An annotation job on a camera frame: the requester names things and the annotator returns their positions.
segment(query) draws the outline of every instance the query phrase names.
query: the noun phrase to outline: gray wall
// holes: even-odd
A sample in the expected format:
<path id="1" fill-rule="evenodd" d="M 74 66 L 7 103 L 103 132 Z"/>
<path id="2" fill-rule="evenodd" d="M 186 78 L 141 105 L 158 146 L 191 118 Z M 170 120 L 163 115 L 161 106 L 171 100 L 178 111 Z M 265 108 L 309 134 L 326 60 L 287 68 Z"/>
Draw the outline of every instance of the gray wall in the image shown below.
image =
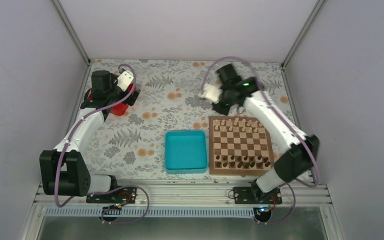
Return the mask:
<path id="1" fill-rule="evenodd" d="M 384 1 L 328 0 L 286 67 L 347 239 L 384 239 Z"/>
<path id="2" fill-rule="evenodd" d="M 85 67 L 51 1 L 0 1 L 0 239 L 20 237 Z"/>
<path id="3" fill-rule="evenodd" d="M 317 0 L 60 0 L 91 58 L 281 63 Z"/>

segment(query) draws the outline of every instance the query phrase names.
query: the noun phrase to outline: floral pattern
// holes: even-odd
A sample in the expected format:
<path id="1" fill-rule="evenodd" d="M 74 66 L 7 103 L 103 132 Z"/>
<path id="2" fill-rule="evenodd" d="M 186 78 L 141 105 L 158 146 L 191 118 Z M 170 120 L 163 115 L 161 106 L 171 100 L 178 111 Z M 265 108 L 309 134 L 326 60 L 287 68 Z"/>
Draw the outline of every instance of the floral pattern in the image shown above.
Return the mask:
<path id="1" fill-rule="evenodd" d="M 211 104 L 199 98 L 200 87 L 210 61 L 178 60 L 119 60 L 95 59 L 87 89 L 91 88 L 93 71 L 107 70 L 118 74 L 119 64 L 126 63 L 136 72 L 137 88 L 141 90 L 134 106 L 123 116 L 110 114 L 94 134 L 91 145 L 83 154 L 91 172 L 115 175 L 119 179 L 194 179 L 230 180 L 254 179 L 255 176 L 220 176 L 201 174 L 167 174 L 164 168 L 165 134 L 171 130 L 201 129 L 208 138 L 208 116 L 218 115 Z M 215 71 L 228 62 L 221 62 Z M 244 64 L 233 63 L 238 74 L 249 77 L 251 71 Z M 278 63 L 252 63 L 266 90 L 285 115 L 292 119 L 285 85 Z M 276 153 L 277 144 L 273 142 Z"/>

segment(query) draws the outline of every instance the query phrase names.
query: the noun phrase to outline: wooden chessboard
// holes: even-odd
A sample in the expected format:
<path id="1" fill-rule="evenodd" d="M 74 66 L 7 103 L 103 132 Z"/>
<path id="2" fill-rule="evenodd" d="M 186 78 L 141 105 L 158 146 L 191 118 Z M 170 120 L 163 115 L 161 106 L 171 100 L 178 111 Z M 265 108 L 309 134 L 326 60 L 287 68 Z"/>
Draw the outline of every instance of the wooden chessboard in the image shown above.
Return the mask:
<path id="1" fill-rule="evenodd" d="M 263 175 L 275 163 L 270 134 L 255 117 L 209 117 L 209 173 Z"/>

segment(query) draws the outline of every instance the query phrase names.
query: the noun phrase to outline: teal tray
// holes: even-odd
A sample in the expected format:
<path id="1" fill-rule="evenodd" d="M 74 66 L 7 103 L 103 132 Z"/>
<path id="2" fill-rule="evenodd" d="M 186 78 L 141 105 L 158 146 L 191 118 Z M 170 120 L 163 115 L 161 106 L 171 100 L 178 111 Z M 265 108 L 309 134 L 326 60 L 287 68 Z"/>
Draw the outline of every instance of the teal tray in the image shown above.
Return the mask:
<path id="1" fill-rule="evenodd" d="M 180 130 L 165 134 L 165 170 L 168 174 L 201 174 L 207 168 L 204 131 Z"/>

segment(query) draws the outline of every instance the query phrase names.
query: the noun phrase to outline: chessboard frame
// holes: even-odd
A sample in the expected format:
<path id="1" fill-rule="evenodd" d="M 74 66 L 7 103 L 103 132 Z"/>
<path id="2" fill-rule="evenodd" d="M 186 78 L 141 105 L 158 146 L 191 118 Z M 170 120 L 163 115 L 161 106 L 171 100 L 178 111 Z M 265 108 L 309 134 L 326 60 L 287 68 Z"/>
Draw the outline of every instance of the chessboard frame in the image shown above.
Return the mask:
<path id="1" fill-rule="evenodd" d="M 208 127 L 209 127 L 209 173 L 211 175 L 236 175 L 236 176 L 261 176 L 264 173 L 268 172 L 269 170 L 265 169 L 223 169 L 223 168 L 216 168 L 214 166 L 214 120 L 234 120 L 235 118 L 239 118 L 240 121 L 242 119 L 245 119 L 245 121 L 258 121 L 255 117 L 248 117 L 248 116 L 209 116 L 208 117 Z M 267 140 L 267 151 L 268 151 L 268 160 L 270 162 L 270 169 L 274 167 L 275 164 L 275 158 L 273 154 L 273 148 L 272 148 L 272 140 L 270 137 L 270 133 L 265 129 L 265 136 Z"/>

